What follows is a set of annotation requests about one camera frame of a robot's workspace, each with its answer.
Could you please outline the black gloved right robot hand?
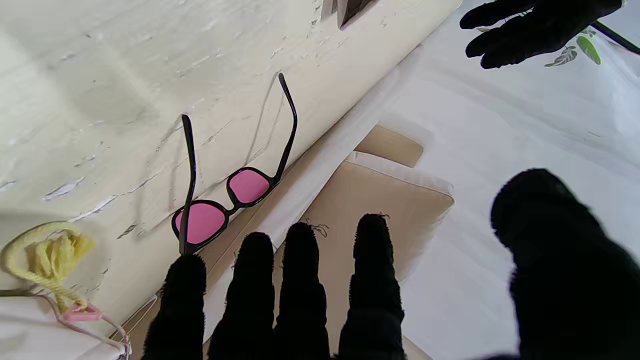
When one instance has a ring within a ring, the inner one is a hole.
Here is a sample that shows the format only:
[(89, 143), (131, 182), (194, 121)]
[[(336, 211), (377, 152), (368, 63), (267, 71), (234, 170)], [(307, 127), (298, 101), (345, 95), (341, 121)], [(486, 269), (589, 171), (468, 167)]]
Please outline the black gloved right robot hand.
[[(639, 265), (560, 178), (544, 168), (516, 174), (494, 198), (490, 223), (512, 255), (509, 292), (519, 337), (517, 353), (492, 360), (639, 358)], [(349, 310), (331, 354), (312, 226), (298, 222), (286, 234), (277, 315), (271, 240), (262, 232), (247, 235), (208, 357), (404, 360), (405, 313), (384, 215), (361, 217), (353, 258)]]

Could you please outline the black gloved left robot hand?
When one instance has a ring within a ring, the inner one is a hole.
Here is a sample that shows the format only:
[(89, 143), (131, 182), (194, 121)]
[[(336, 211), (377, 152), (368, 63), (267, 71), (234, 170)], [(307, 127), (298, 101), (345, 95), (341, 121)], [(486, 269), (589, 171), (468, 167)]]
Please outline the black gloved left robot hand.
[(474, 7), (459, 21), (461, 29), (494, 26), (466, 46), (483, 69), (517, 65), (560, 50), (592, 23), (620, 10), (624, 0), (494, 0)]

